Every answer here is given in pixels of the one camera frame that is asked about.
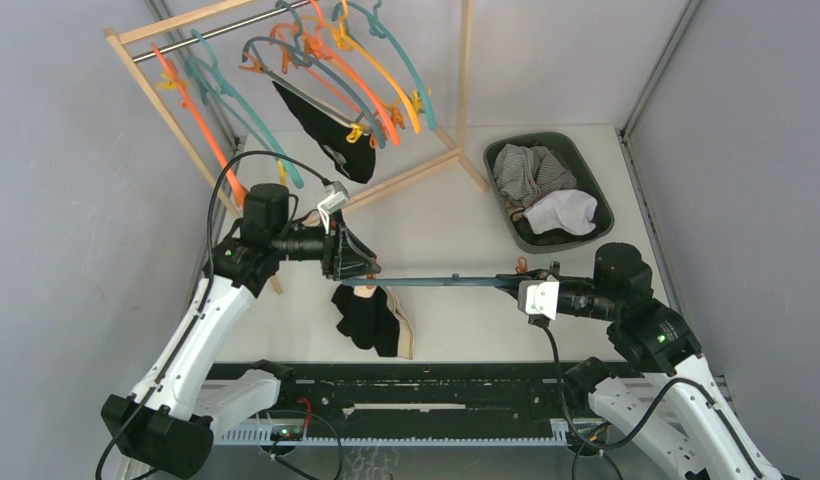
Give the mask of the slate blue clip hanger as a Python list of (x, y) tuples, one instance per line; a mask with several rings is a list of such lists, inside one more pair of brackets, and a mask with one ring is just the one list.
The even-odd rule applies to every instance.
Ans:
[(416, 278), (351, 278), (342, 280), (347, 286), (381, 287), (492, 287), (513, 288), (521, 281), (542, 277), (541, 270), (528, 270), (527, 261), (520, 257), (512, 274), (496, 274), (491, 277), (461, 276), (454, 273), (447, 277)]

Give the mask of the black underwear beige waistband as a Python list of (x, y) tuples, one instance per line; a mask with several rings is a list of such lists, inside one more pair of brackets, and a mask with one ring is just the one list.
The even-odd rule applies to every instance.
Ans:
[(374, 348), (379, 357), (413, 359), (413, 328), (390, 287), (339, 285), (331, 302), (341, 315), (336, 329), (357, 348)]

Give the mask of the white underwear black trim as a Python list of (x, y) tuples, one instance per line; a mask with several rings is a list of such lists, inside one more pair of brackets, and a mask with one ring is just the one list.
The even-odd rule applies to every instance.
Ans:
[(524, 211), (531, 230), (543, 234), (563, 230), (575, 236), (592, 233), (597, 200), (580, 190), (557, 190), (546, 195)]

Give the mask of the orange clip hanger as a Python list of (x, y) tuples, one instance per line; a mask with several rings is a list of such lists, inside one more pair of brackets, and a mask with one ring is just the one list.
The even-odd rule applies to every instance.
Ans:
[[(209, 128), (203, 115), (195, 105), (188, 90), (188, 83), (181, 77), (174, 61), (166, 58), (154, 42), (151, 43), (151, 49), (154, 56), (163, 68), (163, 80), (156, 83), (156, 88), (158, 90), (177, 91), (180, 94), (181, 107), (186, 109), (192, 116), (219, 165), (221, 167), (226, 167), (228, 165), (228, 157), (223, 153), (222, 148), (217, 142), (214, 134), (211, 132), (211, 129)], [(230, 185), (234, 205), (236, 207), (242, 207), (247, 194), (247, 189), (240, 183), (236, 177), (236, 174), (231, 170), (226, 172), (225, 177)]]

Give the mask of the teal hanger front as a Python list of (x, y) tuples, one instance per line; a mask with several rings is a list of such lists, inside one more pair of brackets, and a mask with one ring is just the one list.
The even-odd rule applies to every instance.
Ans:
[(270, 129), (246, 101), (242, 94), (226, 79), (218, 66), (218, 59), (204, 36), (197, 30), (190, 31), (193, 40), (204, 48), (209, 62), (199, 56), (189, 56), (185, 61), (187, 75), (198, 81), (201, 100), (210, 98), (250, 133), (264, 150), (286, 155)]

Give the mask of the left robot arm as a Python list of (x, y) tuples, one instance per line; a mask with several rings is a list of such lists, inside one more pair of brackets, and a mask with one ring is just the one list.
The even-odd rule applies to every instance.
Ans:
[(171, 339), (126, 396), (110, 395), (101, 417), (113, 449), (164, 472), (189, 479), (207, 461), (215, 441), (262, 410), (276, 417), (297, 407), (297, 388), (262, 367), (200, 402), (199, 394), (221, 347), (283, 261), (317, 261), (333, 281), (377, 274), (375, 253), (346, 226), (347, 190), (326, 185), (317, 226), (289, 213), (291, 193), (257, 184), (243, 201), (241, 218), (210, 251), (205, 273)]

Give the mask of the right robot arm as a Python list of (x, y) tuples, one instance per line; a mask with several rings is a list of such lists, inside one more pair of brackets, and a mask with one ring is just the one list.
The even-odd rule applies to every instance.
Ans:
[[(783, 478), (716, 386), (691, 327), (655, 298), (652, 269), (635, 246), (600, 246), (589, 277), (563, 276), (553, 265), (495, 280), (549, 339), (561, 413), (581, 445), (599, 453), (633, 443), (679, 479)], [(652, 402), (629, 398), (595, 357), (564, 369), (550, 330), (560, 314), (607, 322), (614, 350), (655, 388)]]

